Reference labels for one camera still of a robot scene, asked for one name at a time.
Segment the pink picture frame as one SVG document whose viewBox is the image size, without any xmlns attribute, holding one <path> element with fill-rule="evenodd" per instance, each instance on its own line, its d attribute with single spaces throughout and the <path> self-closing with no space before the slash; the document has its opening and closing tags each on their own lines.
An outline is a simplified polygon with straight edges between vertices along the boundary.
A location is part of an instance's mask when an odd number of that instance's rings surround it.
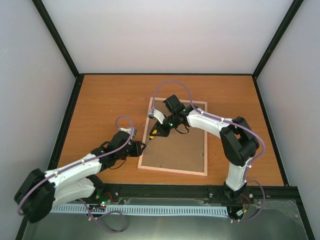
<svg viewBox="0 0 320 240">
<path fill-rule="evenodd" d="M 208 133 L 199 128 L 182 125 L 171 130 L 168 137 L 149 139 L 156 123 L 146 118 L 142 142 L 146 148 L 138 159 L 139 169 L 195 176 L 208 175 Z"/>
</svg>

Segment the yellow handled screwdriver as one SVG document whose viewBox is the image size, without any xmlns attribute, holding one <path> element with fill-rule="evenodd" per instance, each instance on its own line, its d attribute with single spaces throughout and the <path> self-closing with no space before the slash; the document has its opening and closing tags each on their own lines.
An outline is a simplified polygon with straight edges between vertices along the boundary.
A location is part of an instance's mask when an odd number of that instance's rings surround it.
<svg viewBox="0 0 320 240">
<path fill-rule="evenodd" d="M 155 137 L 155 135 L 157 134 L 157 130 L 155 129 L 155 130 L 153 130 L 151 133 L 150 133 L 150 135 L 149 135 L 149 140 L 152 140 L 154 137 Z"/>
</svg>

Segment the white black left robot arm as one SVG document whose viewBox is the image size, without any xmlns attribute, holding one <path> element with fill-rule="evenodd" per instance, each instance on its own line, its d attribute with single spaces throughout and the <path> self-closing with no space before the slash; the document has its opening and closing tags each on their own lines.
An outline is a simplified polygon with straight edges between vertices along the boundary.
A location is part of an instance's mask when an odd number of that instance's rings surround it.
<svg viewBox="0 0 320 240">
<path fill-rule="evenodd" d="M 32 170 L 13 198 L 17 213 L 30 223 L 37 223 L 65 203 L 81 198 L 101 200 L 104 188 L 97 174 L 110 169 L 118 160 L 139 157 L 145 150 L 146 144 L 134 141 L 134 136 L 131 129 L 121 128 L 110 141 L 79 160 L 52 170 Z"/>
</svg>

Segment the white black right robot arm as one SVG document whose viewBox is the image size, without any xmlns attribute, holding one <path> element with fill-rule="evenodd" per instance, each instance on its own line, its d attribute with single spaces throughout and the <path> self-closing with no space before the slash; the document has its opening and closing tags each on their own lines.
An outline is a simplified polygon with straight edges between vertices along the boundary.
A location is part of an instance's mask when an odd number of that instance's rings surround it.
<svg viewBox="0 0 320 240">
<path fill-rule="evenodd" d="M 148 117 L 156 121 L 149 132 L 149 137 L 168 137 L 171 130 L 176 130 L 180 125 L 186 129 L 201 129 L 218 137 L 224 155 L 229 161 L 223 192 L 229 202 L 236 201 L 247 185 L 247 168 L 260 147 L 258 137 L 252 132 L 247 121 L 242 117 L 222 118 L 206 112 L 193 103 L 186 106 L 174 94 L 163 101 L 169 112 L 169 115 L 164 115 L 155 108 L 155 101 L 152 100 L 148 113 Z"/>
</svg>

